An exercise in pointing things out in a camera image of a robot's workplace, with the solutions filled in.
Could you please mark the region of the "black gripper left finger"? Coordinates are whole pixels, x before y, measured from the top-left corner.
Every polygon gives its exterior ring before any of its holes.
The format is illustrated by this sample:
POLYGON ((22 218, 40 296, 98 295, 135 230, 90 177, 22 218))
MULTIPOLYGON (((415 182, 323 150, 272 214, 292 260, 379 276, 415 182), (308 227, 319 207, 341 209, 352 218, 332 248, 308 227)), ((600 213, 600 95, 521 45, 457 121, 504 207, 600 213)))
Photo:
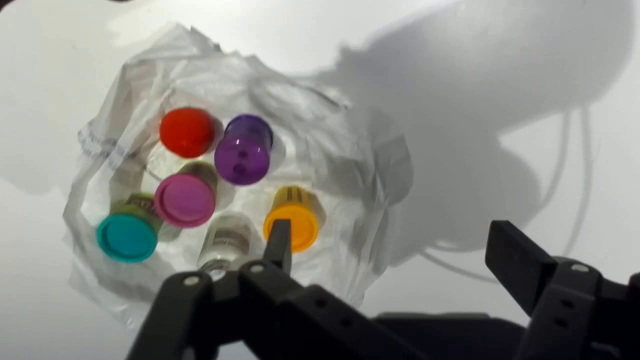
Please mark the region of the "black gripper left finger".
POLYGON ((367 321, 319 287, 290 276, 292 223, 278 220, 258 260, 211 280, 164 280, 125 360, 216 360, 244 343, 262 360, 364 360, 367 321))

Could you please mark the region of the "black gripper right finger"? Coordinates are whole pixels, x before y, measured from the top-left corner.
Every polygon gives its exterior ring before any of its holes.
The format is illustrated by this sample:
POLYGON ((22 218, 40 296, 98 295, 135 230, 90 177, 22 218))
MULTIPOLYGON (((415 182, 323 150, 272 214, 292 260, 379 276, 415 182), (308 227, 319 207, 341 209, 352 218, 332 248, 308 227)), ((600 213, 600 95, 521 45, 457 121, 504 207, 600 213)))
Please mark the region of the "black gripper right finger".
POLYGON ((640 360, 640 275, 625 284, 492 220, 483 263, 528 314, 515 360, 640 360))

